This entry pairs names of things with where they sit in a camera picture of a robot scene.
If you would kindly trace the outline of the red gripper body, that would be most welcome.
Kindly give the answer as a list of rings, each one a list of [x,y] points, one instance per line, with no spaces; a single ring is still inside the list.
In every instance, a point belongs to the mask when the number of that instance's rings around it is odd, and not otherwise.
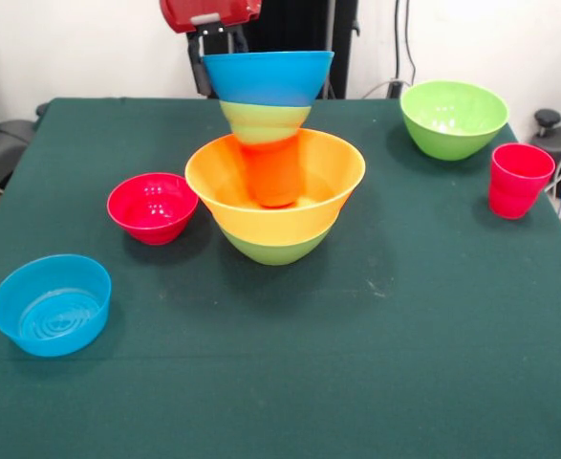
[[[220,23],[238,26],[259,17],[257,0],[161,0],[165,22],[175,33],[194,33],[199,27]]]

